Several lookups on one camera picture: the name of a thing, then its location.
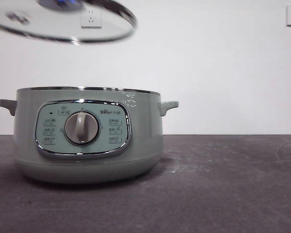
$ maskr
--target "icon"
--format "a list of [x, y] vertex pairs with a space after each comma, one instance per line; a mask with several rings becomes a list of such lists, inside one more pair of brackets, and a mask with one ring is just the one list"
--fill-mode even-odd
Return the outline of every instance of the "icon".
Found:
[[43, 130], [43, 135], [44, 136], [53, 136], [55, 135], [55, 128], [47, 128]]
[[66, 106], [62, 106], [60, 109], [58, 109], [58, 115], [69, 115], [70, 110], [67, 109]]
[[122, 142], [121, 137], [109, 137], [109, 144], [118, 144]]
[[43, 124], [44, 126], [56, 126], [56, 119], [54, 118], [45, 119]]
[[43, 140], [44, 145], [55, 145], [55, 137], [45, 137]]
[[122, 121], [119, 119], [109, 119], [109, 125], [110, 126], [122, 125]]
[[121, 127], [109, 128], [109, 134], [110, 135], [122, 134], [122, 129]]

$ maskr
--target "chrome trim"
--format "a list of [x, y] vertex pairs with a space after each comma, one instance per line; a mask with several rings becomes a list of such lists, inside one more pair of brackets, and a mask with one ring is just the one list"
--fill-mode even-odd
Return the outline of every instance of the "chrome trim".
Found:
[[114, 12], [115, 14], [124, 18], [129, 24], [131, 24], [132, 29], [128, 33], [122, 36], [105, 38], [105, 39], [82, 39], [82, 38], [78, 39], [73, 36], [71, 36], [70, 38], [59, 38], [59, 37], [54, 37], [54, 36], [49, 36], [49, 35], [46, 36], [46, 35], [16, 30], [16, 29], [6, 27], [1, 24], [0, 24], [0, 30], [6, 31], [9, 33], [18, 34], [25, 37], [29, 37], [29, 38], [44, 39], [44, 40], [51, 40], [51, 41], [58, 41], [58, 42], [71, 42], [76, 45], [80, 43], [94, 43], [94, 42], [100, 43], [100, 42], [110, 42], [110, 41], [120, 40], [132, 35], [133, 32], [135, 31], [134, 29], [137, 27], [137, 19], [135, 15], [123, 5], [112, 0], [83, 0], [83, 1], [88, 4], [96, 5], [106, 10]]
[[127, 91], [127, 92], [139, 92], [148, 93], [160, 96], [159, 92], [146, 91], [138, 89], [126, 89], [126, 88], [113, 88], [113, 87], [90, 87], [90, 86], [40, 86], [40, 87], [28, 87], [18, 89], [17, 92], [21, 91], [38, 91], [38, 90], [93, 90], [93, 91]]
[[59, 152], [53, 152], [47, 149], [44, 149], [43, 146], [41, 146], [39, 144], [39, 142], [37, 141], [36, 138], [36, 131], [37, 131], [37, 127], [38, 127], [38, 118], [40, 115], [41, 110], [47, 106], [47, 105], [51, 105], [51, 104], [58, 104], [58, 103], [80, 103], [80, 100], [55, 100], [55, 101], [48, 101], [45, 104], [43, 104], [39, 110], [38, 110], [38, 115], [36, 118], [36, 124], [35, 124], [35, 130], [34, 130], [34, 140], [36, 142], [36, 146], [37, 149], [40, 150], [42, 152], [42, 154], [46, 157], [50, 157], [50, 158], [55, 158], [55, 159], [74, 159], [74, 160], [83, 160], [83, 159], [97, 159], [97, 158], [106, 158], [106, 157], [110, 157], [110, 156], [115, 156], [118, 154], [123, 153], [126, 148], [128, 147], [128, 145], [130, 144], [131, 141], [131, 136], [132, 136], [132, 132], [131, 132], [131, 123], [130, 123], [130, 117], [129, 117], [129, 112], [128, 109], [121, 103], [115, 102], [115, 101], [105, 101], [105, 100], [82, 100], [82, 103], [93, 103], [93, 104], [116, 104], [118, 106], [120, 106], [124, 113], [126, 114], [126, 119], [127, 119], [127, 138], [125, 140], [124, 143], [122, 143], [121, 146], [119, 146], [118, 148], [115, 148], [113, 150], [109, 150], [109, 151], [103, 151], [103, 152], [97, 152], [97, 153], [83, 153], [83, 152], [79, 152], [79, 153], [59, 153]]

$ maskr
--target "control panel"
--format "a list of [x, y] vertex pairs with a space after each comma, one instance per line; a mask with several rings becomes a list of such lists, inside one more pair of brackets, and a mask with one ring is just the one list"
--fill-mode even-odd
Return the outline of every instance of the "control panel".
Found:
[[119, 153], [130, 137], [125, 106], [101, 100], [49, 102], [40, 108], [35, 130], [38, 147], [59, 157]]

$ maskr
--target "white wall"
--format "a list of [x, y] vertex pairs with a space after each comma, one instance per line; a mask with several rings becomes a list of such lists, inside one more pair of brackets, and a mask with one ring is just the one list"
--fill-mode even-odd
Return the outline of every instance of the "white wall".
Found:
[[[149, 89], [180, 102], [164, 133], [291, 133], [291, 1], [120, 2], [139, 21], [121, 42], [72, 46], [0, 32], [0, 98], [30, 86]], [[12, 133], [0, 108], [0, 134]]]

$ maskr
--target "stainless steel rim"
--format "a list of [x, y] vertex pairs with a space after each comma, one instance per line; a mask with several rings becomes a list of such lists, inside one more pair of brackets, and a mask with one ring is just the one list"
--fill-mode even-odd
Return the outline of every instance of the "stainless steel rim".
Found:
[[38, 90], [94, 90], [94, 91], [124, 91], [124, 92], [138, 92], [148, 93], [160, 96], [159, 92], [146, 91], [138, 89], [126, 89], [126, 88], [112, 88], [112, 87], [89, 87], [89, 86], [41, 86], [41, 87], [28, 87], [18, 89], [17, 92], [21, 91], [38, 91]]

